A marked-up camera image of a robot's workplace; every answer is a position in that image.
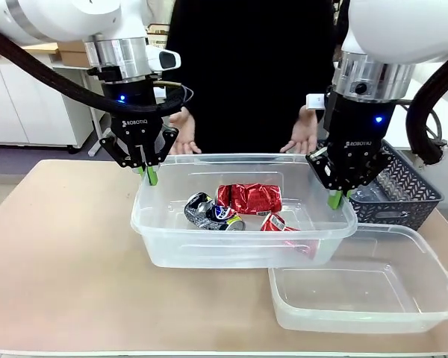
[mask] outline person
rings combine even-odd
[[[331,0],[176,0],[167,49],[182,65],[164,80],[194,97],[170,118],[171,154],[313,151],[305,98],[332,83],[333,13]]]

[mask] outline clear plastic container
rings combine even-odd
[[[288,330],[421,333],[448,319],[448,272],[406,227],[361,224],[325,265],[269,274]]]
[[[169,157],[159,184],[142,183],[132,227],[143,236],[152,262],[174,268],[268,268],[319,265],[342,238],[357,229],[352,205],[327,205],[328,191],[307,164],[292,154],[215,154]],[[281,187],[280,215],[299,232],[261,232],[260,216],[242,216],[246,231],[200,230],[184,216],[191,195],[213,196],[219,185],[275,184]]]

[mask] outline wooden countertop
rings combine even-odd
[[[407,335],[284,330],[265,269],[152,265],[129,224],[139,180],[112,162],[47,160],[0,206],[0,352],[448,354],[448,322]],[[448,270],[448,223],[434,212],[420,232]]]
[[[23,47],[30,54],[56,54],[58,45],[56,43],[45,43],[42,45],[33,45]]]

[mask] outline person's hand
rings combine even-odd
[[[172,146],[170,154],[201,154],[201,149],[194,142],[196,122],[189,110],[186,107],[182,107],[181,112],[172,114],[169,120],[171,127],[179,129],[178,138]]]
[[[289,143],[281,149],[281,153],[295,148],[296,154],[310,154],[317,148],[317,114],[306,106],[299,111],[299,119],[293,126]]]

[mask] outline black cable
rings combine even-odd
[[[183,88],[171,92],[168,101],[163,104],[137,106],[114,101],[89,91],[68,78],[59,75],[1,33],[0,55],[35,77],[38,81],[43,82],[65,96],[105,112],[158,118],[179,112],[186,102],[186,94]]]
[[[425,164],[439,163],[443,147],[436,139],[426,135],[426,121],[433,107],[448,91],[448,61],[420,88],[415,95],[406,117],[406,130],[411,150]]]
[[[400,99],[398,100],[397,104],[400,105],[404,110],[408,112],[408,106],[410,106],[412,103],[412,100],[409,99]],[[441,120],[440,117],[438,117],[438,114],[436,114],[435,110],[432,109],[430,112],[433,119],[435,120],[436,124],[436,134],[428,127],[426,126],[426,131],[429,132],[434,139],[443,140],[443,128],[441,127]]]

